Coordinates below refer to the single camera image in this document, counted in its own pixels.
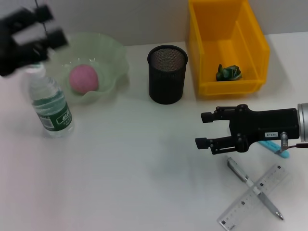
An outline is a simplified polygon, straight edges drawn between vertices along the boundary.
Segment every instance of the plastic bottle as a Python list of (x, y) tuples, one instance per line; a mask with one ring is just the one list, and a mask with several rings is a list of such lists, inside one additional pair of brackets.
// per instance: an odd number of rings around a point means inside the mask
[(57, 82), (46, 76), (43, 64), (30, 65), (28, 93), (32, 106), (51, 137), (63, 137), (74, 130), (72, 114)]

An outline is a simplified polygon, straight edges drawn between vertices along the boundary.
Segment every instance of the blue pen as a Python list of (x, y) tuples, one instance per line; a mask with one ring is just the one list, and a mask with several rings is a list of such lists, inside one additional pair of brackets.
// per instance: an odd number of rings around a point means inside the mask
[(276, 143), (274, 143), (273, 141), (259, 141), (259, 144), (261, 144), (263, 147), (269, 149), (270, 151), (279, 155), (282, 158), (289, 158), (289, 156), (290, 156), (290, 154), (287, 150), (280, 152), (281, 147), (279, 145), (277, 145)]

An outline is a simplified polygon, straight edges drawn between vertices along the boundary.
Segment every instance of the white tabletop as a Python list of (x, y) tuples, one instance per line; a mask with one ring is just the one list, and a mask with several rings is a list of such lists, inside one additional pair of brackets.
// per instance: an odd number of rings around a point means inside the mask
[[(252, 110), (308, 102), (308, 33), (271, 35), (268, 81), (240, 100), (199, 101), (187, 66), (182, 99), (160, 105), (148, 95), (147, 54), (156, 45), (128, 47), (128, 87), (106, 102), (71, 107), (74, 133), (42, 136), (20, 77), (0, 79), (0, 230), (220, 231), (216, 219), (246, 185), (227, 168), (225, 154), (198, 150), (197, 137), (227, 135), (225, 121), (203, 124), (202, 112), (246, 103)], [(185, 49), (185, 43), (172, 43)], [(292, 179), (269, 198), (285, 221), (262, 210), (250, 230), (304, 230), (308, 152), (282, 159), (255, 143), (231, 153), (253, 180), (273, 164)], [(238, 230), (247, 230), (245, 225)]]

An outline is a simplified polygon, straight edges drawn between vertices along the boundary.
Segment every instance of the pen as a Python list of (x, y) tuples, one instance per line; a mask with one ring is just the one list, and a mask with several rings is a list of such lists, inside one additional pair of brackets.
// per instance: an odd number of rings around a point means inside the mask
[[(247, 174), (237, 165), (237, 163), (231, 158), (228, 158), (228, 167), (234, 172), (234, 174), (244, 183), (246, 183), (249, 187), (254, 185), (253, 181), (247, 176)], [(269, 200), (269, 198), (256, 186), (253, 188), (254, 193), (257, 195), (259, 200), (265, 205), (268, 210), (279, 217), (281, 220), (284, 220), (281, 212), (278, 208)]]

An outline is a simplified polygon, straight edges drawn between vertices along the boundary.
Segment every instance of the yellow storage box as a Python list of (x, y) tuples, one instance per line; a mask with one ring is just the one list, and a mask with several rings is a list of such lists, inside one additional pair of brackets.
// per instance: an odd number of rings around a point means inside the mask
[[(197, 95), (256, 92), (266, 81), (270, 48), (248, 0), (189, 0), (190, 63)], [(219, 64), (240, 67), (243, 78), (216, 81)]]

